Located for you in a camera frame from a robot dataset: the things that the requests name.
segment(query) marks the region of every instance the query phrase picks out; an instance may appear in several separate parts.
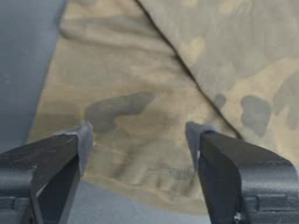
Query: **dark grey background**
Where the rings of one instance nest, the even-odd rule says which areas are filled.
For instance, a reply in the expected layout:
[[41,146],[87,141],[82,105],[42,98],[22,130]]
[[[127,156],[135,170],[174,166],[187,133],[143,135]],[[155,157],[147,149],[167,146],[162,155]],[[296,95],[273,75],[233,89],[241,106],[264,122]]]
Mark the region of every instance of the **dark grey background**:
[[[0,3],[0,151],[25,144],[58,38],[65,0]],[[82,182],[70,224],[209,223],[159,211]]]

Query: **camouflage cloth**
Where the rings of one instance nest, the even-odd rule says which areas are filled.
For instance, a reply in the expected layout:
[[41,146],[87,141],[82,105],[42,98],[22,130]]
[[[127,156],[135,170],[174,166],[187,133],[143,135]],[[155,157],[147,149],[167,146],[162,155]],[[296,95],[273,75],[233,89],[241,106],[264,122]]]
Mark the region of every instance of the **camouflage cloth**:
[[70,1],[31,141],[89,120],[86,180],[155,207],[206,213],[187,121],[299,161],[298,6]]

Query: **camouflage fabric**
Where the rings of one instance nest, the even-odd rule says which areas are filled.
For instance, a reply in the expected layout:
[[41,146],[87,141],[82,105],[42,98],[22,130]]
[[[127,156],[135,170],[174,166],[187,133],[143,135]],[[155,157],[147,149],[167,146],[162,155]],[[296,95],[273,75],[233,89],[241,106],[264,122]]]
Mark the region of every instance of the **camouflage fabric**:
[[141,3],[234,129],[299,165],[299,2]]
[[187,121],[299,161],[298,4],[70,1],[31,141],[89,120],[85,179],[155,207],[206,213]]

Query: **wrinkled fabric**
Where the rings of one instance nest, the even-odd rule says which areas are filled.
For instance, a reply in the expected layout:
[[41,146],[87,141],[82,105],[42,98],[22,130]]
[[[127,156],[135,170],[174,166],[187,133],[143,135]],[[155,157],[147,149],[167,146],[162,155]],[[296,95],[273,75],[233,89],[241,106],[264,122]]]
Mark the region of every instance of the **wrinkled fabric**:
[[70,1],[30,141],[89,121],[85,179],[154,207],[206,213],[189,121],[299,161],[298,4]]
[[139,2],[238,133],[299,165],[299,2]]

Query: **tan fabric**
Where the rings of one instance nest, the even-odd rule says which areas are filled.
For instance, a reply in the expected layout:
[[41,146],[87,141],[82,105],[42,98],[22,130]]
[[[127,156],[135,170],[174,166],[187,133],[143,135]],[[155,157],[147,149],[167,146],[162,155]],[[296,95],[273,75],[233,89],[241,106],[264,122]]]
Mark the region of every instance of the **tan fabric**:
[[231,126],[299,165],[299,1],[139,2]]
[[31,140],[85,119],[95,128],[85,179],[154,207],[206,213],[185,125],[234,133],[134,0],[70,2]]
[[298,0],[70,1],[31,139],[91,121],[86,180],[205,213],[187,121],[299,162],[298,15]]

